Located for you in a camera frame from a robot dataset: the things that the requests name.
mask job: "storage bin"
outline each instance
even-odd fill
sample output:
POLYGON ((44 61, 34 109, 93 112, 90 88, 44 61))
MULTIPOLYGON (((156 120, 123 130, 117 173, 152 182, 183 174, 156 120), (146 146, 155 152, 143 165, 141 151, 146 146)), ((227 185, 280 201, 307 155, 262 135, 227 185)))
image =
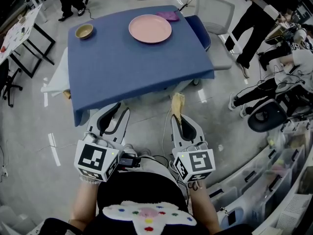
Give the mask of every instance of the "storage bin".
POLYGON ((273 164, 272 170, 292 170, 291 184, 298 177, 305 161, 304 146, 295 149, 285 149, 282 154, 273 164))

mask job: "purple cloth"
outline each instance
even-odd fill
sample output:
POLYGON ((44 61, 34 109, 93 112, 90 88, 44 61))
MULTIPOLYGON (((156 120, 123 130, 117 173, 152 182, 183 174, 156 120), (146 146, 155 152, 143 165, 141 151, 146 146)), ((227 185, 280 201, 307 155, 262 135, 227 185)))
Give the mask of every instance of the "purple cloth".
POLYGON ((179 21, 179 17, 174 11, 157 12, 156 15, 166 19, 167 21, 179 21))

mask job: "white sneaker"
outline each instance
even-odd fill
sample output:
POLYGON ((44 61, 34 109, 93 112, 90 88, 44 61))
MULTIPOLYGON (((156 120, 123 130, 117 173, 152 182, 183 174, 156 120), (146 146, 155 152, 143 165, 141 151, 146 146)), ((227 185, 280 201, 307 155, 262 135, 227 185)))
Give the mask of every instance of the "white sneaker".
POLYGON ((245 78, 249 78, 250 77, 249 70, 246 67, 242 66, 241 64, 239 64, 239 63, 237 63, 237 64, 239 65, 239 67, 243 71, 245 78))
POLYGON ((239 112, 239 115, 240 115, 242 118, 244 118, 244 117, 247 115, 247 113, 246 113, 246 104, 243 104, 243 105, 241 106, 241 111, 239 112))
POLYGON ((236 106, 234 105, 234 92, 232 92, 230 95, 229 95, 229 103, 228 103, 228 108, 233 111, 234 109, 236 109, 236 106))

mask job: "blue tablecloth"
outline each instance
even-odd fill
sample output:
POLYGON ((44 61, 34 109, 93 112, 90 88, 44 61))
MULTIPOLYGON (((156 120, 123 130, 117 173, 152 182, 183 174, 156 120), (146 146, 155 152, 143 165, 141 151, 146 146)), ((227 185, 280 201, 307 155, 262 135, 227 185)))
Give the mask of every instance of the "blue tablecloth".
POLYGON ((175 6, 127 10, 89 23, 94 27, 89 39, 75 37, 79 25, 68 32, 68 74, 75 126, 85 110, 193 78, 214 78, 207 53, 175 6), (145 44, 131 36, 128 26, 133 18, 161 11, 176 11, 180 18, 170 22, 172 34, 167 40, 145 44))

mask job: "black shoe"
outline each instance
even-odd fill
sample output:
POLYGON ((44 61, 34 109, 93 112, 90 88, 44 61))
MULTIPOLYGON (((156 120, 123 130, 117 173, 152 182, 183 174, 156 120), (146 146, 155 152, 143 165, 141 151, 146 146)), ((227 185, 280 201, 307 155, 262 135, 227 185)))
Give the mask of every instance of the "black shoe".
POLYGON ((63 21, 65 21, 67 18, 73 16, 73 14, 74 14, 73 12, 70 12, 70 14, 67 14, 67 15, 64 15, 64 14, 63 14, 63 16, 62 16, 61 18, 59 18, 59 21, 60 21, 60 22, 63 22, 63 21))
POLYGON ((268 69, 267 69, 268 62, 266 62, 266 61, 264 60, 263 55, 260 55, 260 56, 259 56, 259 62, 260 62, 260 64, 261 64, 263 70, 267 71, 267 70, 268 70, 268 69))
POLYGON ((85 8, 78 11, 78 16, 82 16, 85 13, 85 8))

